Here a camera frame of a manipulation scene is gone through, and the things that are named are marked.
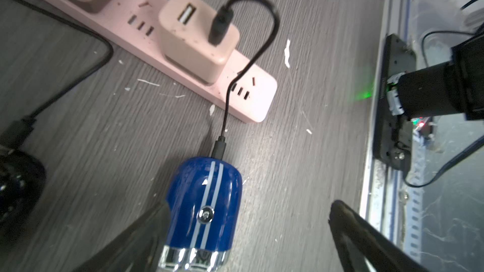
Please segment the paper scrap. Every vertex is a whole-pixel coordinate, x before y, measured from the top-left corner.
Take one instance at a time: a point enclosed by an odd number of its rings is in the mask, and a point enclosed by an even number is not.
[[[141,82],[145,82],[145,83],[151,84],[151,85],[154,85],[154,86],[160,86],[160,84],[152,83],[152,82],[149,82],[149,81],[146,81],[146,80],[143,80],[143,79],[137,79],[137,80],[138,81],[141,81]]]
[[[290,68],[289,65],[289,45],[291,44],[291,40],[287,40],[286,48],[284,49],[284,63],[286,64],[287,68]]]

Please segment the usb charger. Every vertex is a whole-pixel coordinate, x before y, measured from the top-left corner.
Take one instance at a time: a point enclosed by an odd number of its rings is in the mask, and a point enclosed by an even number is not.
[[[165,57],[206,84],[217,81],[240,38],[233,25],[219,43],[209,42],[217,12],[202,0],[168,0],[158,15]]]

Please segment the black cable on desk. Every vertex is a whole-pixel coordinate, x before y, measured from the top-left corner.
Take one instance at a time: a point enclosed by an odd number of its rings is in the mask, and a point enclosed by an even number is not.
[[[99,61],[95,66],[93,66],[91,69],[86,71],[84,74],[79,76],[77,79],[75,79],[73,82],[68,84],[66,87],[61,89],[57,94],[53,95],[50,99],[45,101],[43,104],[41,104],[38,108],[36,108],[32,113],[29,115],[25,116],[19,121],[15,121],[10,124],[10,126],[5,130],[1,135],[0,135],[0,146],[3,146],[8,149],[16,149],[21,146],[23,141],[28,137],[30,132],[33,130],[32,125],[35,123],[35,117],[37,117],[41,112],[43,112],[47,107],[51,106],[54,102],[59,100],[63,95],[67,94],[72,88],[76,87],[79,83],[82,81],[86,80],[90,75],[93,75],[96,71],[98,71],[100,68],[102,68],[106,63],[108,63],[113,54],[114,54],[114,49],[112,45],[109,43],[108,40],[106,40],[104,37],[102,37],[100,34],[91,31],[90,29],[87,29],[81,25],[75,24],[71,21],[68,21],[56,14],[53,14],[45,9],[42,9],[36,5],[33,5],[31,3],[28,3],[25,0],[13,0],[23,6],[28,7],[31,10],[34,10],[36,12],[39,12],[40,14],[46,15],[48,17],[51,17],[52,19],[55,19],[65,25],[68,25],[74,29],[76,29],[79,32],[85,33],[89,36],[92,36],[102,43],[104,43],[107,47],[107,53],[104,55],[104,57]]]
[[[277,35],[277,32],[279,31],[279,25],[280,25],[279,13],[277,12],[275,6],[269,0],[228,0],[227,3],[219,9],[219,11],[217,12],[217,15],[214,18],[214,21],[212,22],[212,26],[209,34],[209,42],[211,44],[215,46],[220,44],[223,37],[227,33],[228,27],[230,26],[230,22],[232,21],[233,10],[230,7],[233,4],[241,1],[252,1],[263,5],[266,9],[269,10],[269,13],[273,18],[274,25],[266,42],[262,45],[262,47],[260,47],[260,49],[256,52],[254,57],[252,57],[252,59],[249,61],[249,63],[247,63],[245,68],[242,71],[240,71],[238,75],[228,85],[227,95],[225,100],[225,112],[224,112],[224,122],[222,124],[222,131],[220,133],[220,136],[218,137],[218,140],[215,142],[214,150],[212,151],[212,155],[211,155],[212,158],[216,158],[220,160],[224,155],[224,151],[226,147],[225,128],[227,127],[230,92],[233,86],[237,83],[237,81],[239,81],[239,79],[242,78],[249,71],[251,66],[257,61],[257,59],[260,56],[262,56],[264,51],[266,51],[269,48],[269,46],[272,44],[272,42],[274,41]]]

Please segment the blue handheld device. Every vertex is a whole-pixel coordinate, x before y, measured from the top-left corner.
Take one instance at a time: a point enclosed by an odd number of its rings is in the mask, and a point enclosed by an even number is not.
[[[218,159],[185,161],[168,190],[171,224],[160,267],[215,271],[232,248],[242,197],[242,177]]]

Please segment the power strip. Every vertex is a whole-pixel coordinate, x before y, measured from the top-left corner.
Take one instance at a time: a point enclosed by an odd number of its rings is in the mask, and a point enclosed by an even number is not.
[[[97,14],[90,14],[68,0],[45,1],[222,109],[230,81],[249,62],[240,52],[233,51],[218,81],[209,86],[168,62],[157,40],[158,13],[167,0],[111,0]],[[233,89],[229,113],[245,123],[262,122],[276,89],[274,77],[253,65]]]

